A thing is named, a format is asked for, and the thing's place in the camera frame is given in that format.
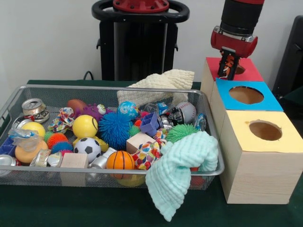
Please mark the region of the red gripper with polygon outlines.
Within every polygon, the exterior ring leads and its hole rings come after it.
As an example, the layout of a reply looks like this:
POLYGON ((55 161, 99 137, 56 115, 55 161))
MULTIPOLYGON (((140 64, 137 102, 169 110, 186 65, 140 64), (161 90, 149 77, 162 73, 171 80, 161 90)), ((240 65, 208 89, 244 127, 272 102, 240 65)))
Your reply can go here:
POLYGON ((240 57, 248 58, 252 55, 257 43, 258 37, 255 35, 231 35, 224 32, 219 26, 215 26, 211 35, 211 46, 214 49, 220 50, 220 54, 222 56, 219 63, 218 75, 225 75, 225 65, 228 57, 228 65, 230 68, 228 80, 233 80, 240 57), (236 56, 232 54, 228 56, 226 50, 235 53, 236 56))

